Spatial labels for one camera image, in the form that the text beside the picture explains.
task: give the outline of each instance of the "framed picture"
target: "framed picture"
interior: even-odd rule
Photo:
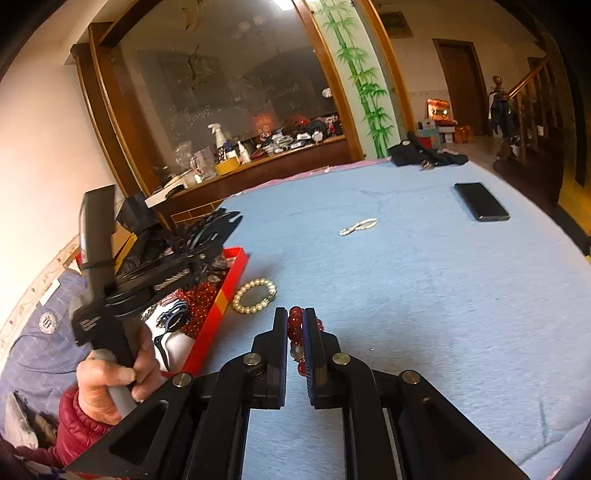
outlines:
[[[413,36],[402,12],[384,12],[380,13],[379,17],[390,38],[410,38]]]

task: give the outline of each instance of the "white bead bracelet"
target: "white bead bracelet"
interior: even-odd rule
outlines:
[[[252,287],[259,286],[267,287],[269,289],[269,295],[256,305],[252,305],[250,307],[240,305],[240,299],[246,293],[246,291],[250,290]],[[263,308],[267,307],[270,302],[275,300],[275,295],[277,295],[277,286],[271,280],[267,280],[266,278],[257,278],[256,280],[251,280],[250,282],[245,283],[241,288],[238,289],[236,295],[234,295],[234,300],[232,300],[232,306],[238,313],[249,314],[260,312]]]

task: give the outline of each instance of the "metal screw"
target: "metal screw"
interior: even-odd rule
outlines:
[[[258,353],[250,352],[242,357],[242,361],[247,365],[258,365],[261,363],[261,356]]]
[[[173,377],[173,384],[175,387],[186,387],[191,383],[193,376],[186,372],[180,372]]]
[[[333,362],[337,365],[347,365],[351,361],[351,357],[346,353],[339,352],[333,355]]]
[[[402,379],[411,385],[416,385],[421,380],[421,376],[414,370],[406,370],[402,372]]]

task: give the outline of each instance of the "bed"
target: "bed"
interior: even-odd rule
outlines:
[[[231,239],[250,254],[242,279],[274,280],[272,307],[314,307],[373,369],[421,372],[532,480],[551,476],[591,416],[591,266],[580,251],[472,163],[320,173],[224,201],[244,215]],[[474,221],[453,190],[463,181],[481,181],[511,219]],[[370,217],[375,228],[338,235]],[[228,309],[203,373],[248,351],[272,318],[273,308]],[[243,478],[344,478],[340,412],[310,407],[293,362],[285,407],[251,413]]]

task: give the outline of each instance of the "human hand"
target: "human hand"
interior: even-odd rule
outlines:
[[[145,324],[139,330],[139,344],[141,346],[133,368],[98,360],[94,358],[94,352],[78,364],[78,404],[91,419],[108,425],[116,425],[121,421],[107,387],[128,385],[135,380],[131,396],[135,401],[142,401],[161,385],[160,365],[154,353],[152,333]]]

